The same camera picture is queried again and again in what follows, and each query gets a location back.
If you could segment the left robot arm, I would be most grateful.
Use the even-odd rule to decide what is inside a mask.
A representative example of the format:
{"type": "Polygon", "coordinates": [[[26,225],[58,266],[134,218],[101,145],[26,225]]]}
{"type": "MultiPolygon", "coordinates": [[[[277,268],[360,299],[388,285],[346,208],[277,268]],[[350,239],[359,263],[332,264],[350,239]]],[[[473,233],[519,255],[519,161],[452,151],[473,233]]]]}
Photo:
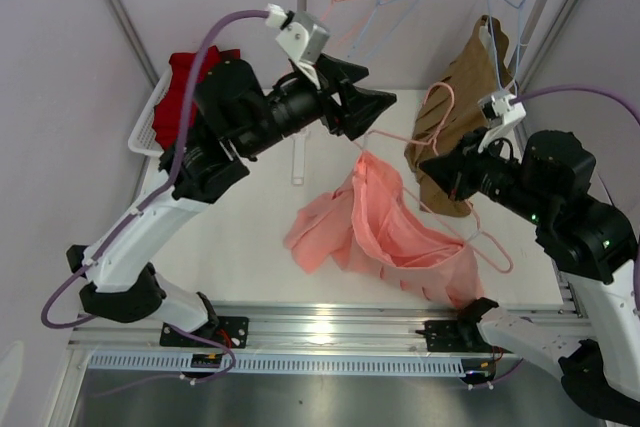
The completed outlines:
{"type": "Polygon", "coordinates": [[[209,299],[165,281],[151,259],[194,216],[247,177],[247,161],[315,121],[334,136],[361,137],[397,100],[395,94],[358,87],[366,67],[322,54],[313,83],[300,68],[263,92],[250,64],[215,65],[195,87],[197,107],[183,147],[160,157],[153,189],[139,197],[110,245],[73,245],[69,266],[86,280],[79,292],[91,318],[122,324],[160,320],[197,347],[209,345],[220,321],[209,299]]]}

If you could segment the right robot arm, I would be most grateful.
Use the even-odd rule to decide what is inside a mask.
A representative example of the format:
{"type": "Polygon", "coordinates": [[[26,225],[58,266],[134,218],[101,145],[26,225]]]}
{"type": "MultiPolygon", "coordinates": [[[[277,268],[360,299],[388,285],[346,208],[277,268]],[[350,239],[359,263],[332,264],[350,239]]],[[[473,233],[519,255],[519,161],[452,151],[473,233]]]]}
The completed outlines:
{"type": "Polygon", "coordinates": [[[481,147],[481,130],[420,169],[452,199],[481,193],[535,228],[536,242],[578,294],[592,339],[575,340],[480,298],[458,315],[468,350],[485,344],[512,352],[558,379],[593,417],[639,423],[639,318],[633,296],[638,239],[628,218],[588,190],[595,157],[569,132],[545,130],[520,160],[501,156],[502,140],[481,147]]]}

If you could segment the pink pleated skirt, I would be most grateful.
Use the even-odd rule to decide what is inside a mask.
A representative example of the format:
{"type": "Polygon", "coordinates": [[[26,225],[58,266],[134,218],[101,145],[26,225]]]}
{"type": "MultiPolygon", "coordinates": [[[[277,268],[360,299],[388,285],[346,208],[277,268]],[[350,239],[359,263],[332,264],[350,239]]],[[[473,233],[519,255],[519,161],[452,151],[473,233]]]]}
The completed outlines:
{"type": "Polygon", "coordinates": [[[339,188],[299,210],[284,245],[307,273],[332,258],[345,272],[455,309],[484,294],[471,246],[425,226],[397,170],[368,151],[339,188]]]}

